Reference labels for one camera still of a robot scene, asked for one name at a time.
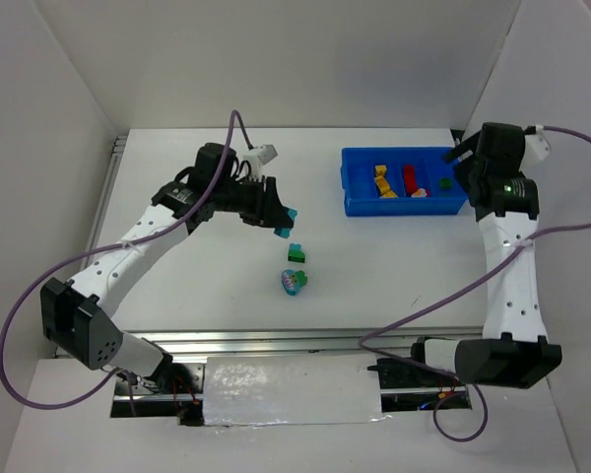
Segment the green curved lego brick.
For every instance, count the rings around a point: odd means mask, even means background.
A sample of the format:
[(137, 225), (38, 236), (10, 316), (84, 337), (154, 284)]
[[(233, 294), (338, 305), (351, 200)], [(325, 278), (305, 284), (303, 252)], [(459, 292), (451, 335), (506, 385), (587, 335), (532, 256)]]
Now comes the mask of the green curved lego brick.
[(290, 262), (303, 264), (306, 260), (306, 256), (305, 256), (304, 252), (301, 250), (290, 249), (288, 251), (288, 260)]

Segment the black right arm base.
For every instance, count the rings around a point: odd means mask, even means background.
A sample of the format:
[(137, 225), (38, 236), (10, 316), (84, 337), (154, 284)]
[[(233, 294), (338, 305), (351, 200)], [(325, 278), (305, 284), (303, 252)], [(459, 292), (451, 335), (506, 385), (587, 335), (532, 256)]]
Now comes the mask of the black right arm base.
[(367, 370), (378, 376), (383, 413), (432, 411), (439, 401), (441, 409), (471, 408), (466, 386), (451, 377), (390, 358), (377, 359)]

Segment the red lego brick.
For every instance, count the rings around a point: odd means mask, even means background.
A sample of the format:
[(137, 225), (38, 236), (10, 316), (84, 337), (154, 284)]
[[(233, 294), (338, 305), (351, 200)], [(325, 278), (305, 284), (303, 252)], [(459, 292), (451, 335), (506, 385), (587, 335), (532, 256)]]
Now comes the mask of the red lego brick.
[(411, 197), (411, 194), (419, 189), (416, 180), (415, 167), (411, 165), (404, 165), (402, 167), (402, 175), (406, 196)]

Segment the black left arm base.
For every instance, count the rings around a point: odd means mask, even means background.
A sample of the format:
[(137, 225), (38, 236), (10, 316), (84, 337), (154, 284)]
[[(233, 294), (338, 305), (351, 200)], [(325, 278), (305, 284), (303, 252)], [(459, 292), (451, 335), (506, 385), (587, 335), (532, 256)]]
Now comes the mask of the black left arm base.
[(185, 363), (174, 369), (173, 378), (155, 383), (122, 372), (114, 384), (112, 419), (167, 418), (178, 425), (202, 427), (205, 363)]

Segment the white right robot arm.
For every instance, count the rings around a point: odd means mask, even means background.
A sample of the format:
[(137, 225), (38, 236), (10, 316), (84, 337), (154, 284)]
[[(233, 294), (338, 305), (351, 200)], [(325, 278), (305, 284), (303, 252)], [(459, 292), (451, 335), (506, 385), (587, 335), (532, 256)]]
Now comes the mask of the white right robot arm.
[(548, 340), (538, 299), (534, 239), (539, 192), (522, 171), (549, 152), (549, 143), (535, 128), (492, 122), (451, 149), (343, 149), (348, 216), (454, 215), (468, 201), (484, 242), (486, 275), (422, 311), (428, 314), (486, 286), (481, 337), (423, 337), (409, 357), (387, 353), (386, 358), (466, 384), (521, 389), (560, 365), (562, 350)]

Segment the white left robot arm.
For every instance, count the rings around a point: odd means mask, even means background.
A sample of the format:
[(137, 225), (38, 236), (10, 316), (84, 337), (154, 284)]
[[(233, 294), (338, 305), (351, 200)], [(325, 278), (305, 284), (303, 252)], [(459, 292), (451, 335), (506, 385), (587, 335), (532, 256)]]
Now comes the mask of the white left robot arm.
[(275, 178), (262, 173), (277, 155), (272, 145), (243, 157), (217, 143), (201, 147), (194, 165), (153, 196), (118, 248), (68, 281), (51, 278), (41, 287), (44, 336), (91, 370), (132, 372), (165, 392), (187, 384), (187, 369), (170, 353), (120, 330), (112, 318), (158, 260), (217, 212), (277, 234), (292, 229), (294, 213), (281, 203)]

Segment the yellow curved lego brick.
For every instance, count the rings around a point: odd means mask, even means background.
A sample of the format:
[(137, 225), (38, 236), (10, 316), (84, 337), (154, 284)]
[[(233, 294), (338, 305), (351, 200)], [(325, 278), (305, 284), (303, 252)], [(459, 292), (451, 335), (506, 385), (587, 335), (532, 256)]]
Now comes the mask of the yellow curved lego brick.
[(390, 198), (397, 198), (398, 195), (393, 190), (388, 189), (386, 192), (382, 193), (380, 195), (380, 197), (390, 199)]

